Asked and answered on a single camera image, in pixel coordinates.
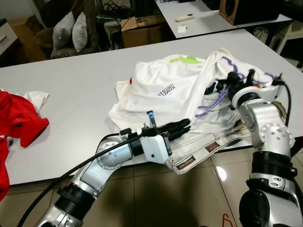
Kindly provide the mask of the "tall cardboard box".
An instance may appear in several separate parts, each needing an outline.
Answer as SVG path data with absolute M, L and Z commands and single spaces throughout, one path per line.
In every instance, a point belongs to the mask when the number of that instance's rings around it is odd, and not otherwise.
M 35 16 L 20 17 L 8 21 L 13 32 L 17 35 L 18 62 L 29 63 L 47 60 L 47 54 L 39 45 L 36 34 L 43 29 Z

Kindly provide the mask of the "small white cloth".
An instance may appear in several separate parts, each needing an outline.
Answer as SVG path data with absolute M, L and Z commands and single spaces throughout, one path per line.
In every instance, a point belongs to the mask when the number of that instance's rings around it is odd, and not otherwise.
M 39 113 L 47 102 L 49 94 L 43 91 L 29 91 L 23 95 L 35 108 L 36 113 Z

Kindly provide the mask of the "white remote control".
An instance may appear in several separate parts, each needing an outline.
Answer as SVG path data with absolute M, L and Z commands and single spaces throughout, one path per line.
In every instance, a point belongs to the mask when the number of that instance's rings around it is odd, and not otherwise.
M 191 19 L 194 19 L 195 16 L 193 14 L 187 14 L 187 15 L 180 15 L 178 17 L 175 17 L 176 22 L 183 22 L 183 21 L 188 21 Z

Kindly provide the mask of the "white side table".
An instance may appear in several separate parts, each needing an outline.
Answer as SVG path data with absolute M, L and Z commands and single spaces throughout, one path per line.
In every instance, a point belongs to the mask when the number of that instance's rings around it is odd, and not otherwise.
M 273 37 L 279 32 L 279 27 L 283 24 L 288 25 L 294 21 L 292 18 L 281 14 L 273 21 L 253 22 L 234 26 L 221 17 L 218 10 L 209 9 L 201 0 L 184 3 L 156 0 L 155 3 L 159 7 L 160 12 L 176 39 L 230 32 L 237 29 L 254 30 L 257 27 L 264 27 L 267 28 L 268 31 L 265 44 L 269 46 Z M 187 14 L 193 14 L 195 18 L 183 22 L 175 21 L 175 17 Z M 186 33 L 176 32 L 176 28 L 181 25 L 187 26 Z

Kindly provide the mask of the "beige trousers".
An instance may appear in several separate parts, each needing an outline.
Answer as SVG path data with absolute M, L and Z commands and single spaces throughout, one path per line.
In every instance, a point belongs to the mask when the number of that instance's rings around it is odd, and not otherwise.
M 250 137 L 250 130 L 241 121 L 237 121 L 233 128 L 220 132 L 191 130 L 169 143 L 171 155 L 164 164 L 182 175 L 224 147 L 250 140 Z

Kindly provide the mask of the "small white drawer unit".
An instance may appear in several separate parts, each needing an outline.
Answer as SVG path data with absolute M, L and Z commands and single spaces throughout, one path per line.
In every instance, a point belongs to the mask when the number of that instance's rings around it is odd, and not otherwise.
M 7 19 L 0 17 L 0 57 L 8 52 L 17 39 Z

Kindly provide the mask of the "open cardboard box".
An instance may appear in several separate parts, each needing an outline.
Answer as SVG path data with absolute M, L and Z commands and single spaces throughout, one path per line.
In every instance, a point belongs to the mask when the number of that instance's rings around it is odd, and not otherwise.
M 161 15 L 130 17 L 120 21 L 125 48 L 156 44 L 171 39 L 165 18 Z

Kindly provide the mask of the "purple plastic hanger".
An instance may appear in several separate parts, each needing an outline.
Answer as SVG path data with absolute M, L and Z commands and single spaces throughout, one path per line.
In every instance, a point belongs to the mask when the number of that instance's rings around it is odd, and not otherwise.
M 262 69 L 251 65 L 246 62 L 242 62 L 234 57 L 229 56 L 221 56 L 218 62 L 215 65 L 215 69 L 212 71 L 211 75 L 214 76 L 214 79 L 211 81 L 211 84 L 215 81 L 225 81 L 228 74 L 232 71 L 235 71 L 239 75 L 239 79 L 243 79 L 249 71 L 255 71 L 255 83 L 259 85 L 259 88 L 266 88 L 270 85 L 282 85 L 279 94 L 282 89 L 288 89 L 288 85 L 283 80 L 282 75 L 275 75 L 271 73 L 267 73 Z M 218 111 L 224 108 L 236 109 L 231 105 L 231 102 L 228 97 L 229 86 L 221 93 L 212 93 L 206 94 L 206 90 L 204 91 L 204 96 L 202 102 L 198 106 L 198 109 L 201 110 L 200 113 L 197 113 L 196 117 L 201 118 L 209 115 L 211 112 Z

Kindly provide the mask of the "wooden speaker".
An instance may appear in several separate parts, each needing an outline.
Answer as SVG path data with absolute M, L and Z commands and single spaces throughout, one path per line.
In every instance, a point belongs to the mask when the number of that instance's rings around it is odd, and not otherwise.
M 234 26 L 271 21 L 283 5 L 283 0 L 221 0 L 219 15 Z

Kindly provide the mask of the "brown wicker chair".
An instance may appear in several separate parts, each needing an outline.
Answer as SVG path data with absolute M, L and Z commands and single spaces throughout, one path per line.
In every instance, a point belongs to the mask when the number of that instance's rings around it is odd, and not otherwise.
M 53 46 L 53 29 L 59 21 L 70 12 L 73 13 L 74 19 L 77 19 L 80 13 L 84 13 L 85 15 L 88 39 L 86 45 L 80 52 L 74 48 L 71 36 L 69 36 L 69 43 L 65 44 L 62 48 L 55 48 Z M 43 24 L 46 25 L 47 28 L 37 32 L 35 37 L 37 44 L 42 48 L 48 58 L 67 58 L 100 51 L 97 32 L 98 9 L 96 0 L 49 0 L 43 4 L 40 13 Z

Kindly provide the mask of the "red plastic hanger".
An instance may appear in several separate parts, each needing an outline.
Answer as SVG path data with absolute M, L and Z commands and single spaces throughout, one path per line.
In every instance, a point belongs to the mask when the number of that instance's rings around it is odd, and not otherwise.
M 222 214 L 221 227 L 237 227 L 237 222 L 227 213 Z

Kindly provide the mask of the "grey pillow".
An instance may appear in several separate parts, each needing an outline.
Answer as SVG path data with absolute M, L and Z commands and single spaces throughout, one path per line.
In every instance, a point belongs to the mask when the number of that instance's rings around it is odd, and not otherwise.
M 59 50 L 71 41 L 71 35 L 75 24 L 73 12 L 69 11 L 53 28 L 53 50 Z
M 84 12 L 81 12 L 74 22 L 72 41 L 76 52 L 81 52 L 88 44 L 87 16 Z

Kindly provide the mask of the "small blue clip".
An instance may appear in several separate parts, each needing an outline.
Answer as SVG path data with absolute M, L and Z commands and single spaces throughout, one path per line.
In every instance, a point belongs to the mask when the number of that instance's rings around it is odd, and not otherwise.
M 147 115 L 149 117 L 150 128 L 156 128 L 156 122 L 154 120 L 154 112 L 148 111 Z

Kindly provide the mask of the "white printed shirt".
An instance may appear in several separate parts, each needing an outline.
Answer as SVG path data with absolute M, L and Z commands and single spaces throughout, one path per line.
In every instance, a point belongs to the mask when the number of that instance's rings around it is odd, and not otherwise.
M 211 73 L 221 56 L 234 57 L 229 50 L 219 48 L 205 58 L 173 54 L 138 62 L 129 80 L 116 83 L 118 101 L 109 110 L 109 119 L 120 130 L 138 130 L 149 123 L 147 112 L 153 111 L 158 125 L 190 119 L 191 130 L 220 132 L 233 128 L 240 115 L 230 108 L 196 117 L 201 112 L 198 106 L 206 87 L 214 79 Z

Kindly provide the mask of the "white low shelf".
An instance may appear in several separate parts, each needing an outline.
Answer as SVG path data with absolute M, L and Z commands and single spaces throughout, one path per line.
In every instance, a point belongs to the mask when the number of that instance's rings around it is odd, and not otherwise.
M 282 39 L 277 48 L 277 53 L 281 54 L 288 40 L 303 38 L 303 22 L 293 21 L 289 26 L 282 29 L 279 33 Z

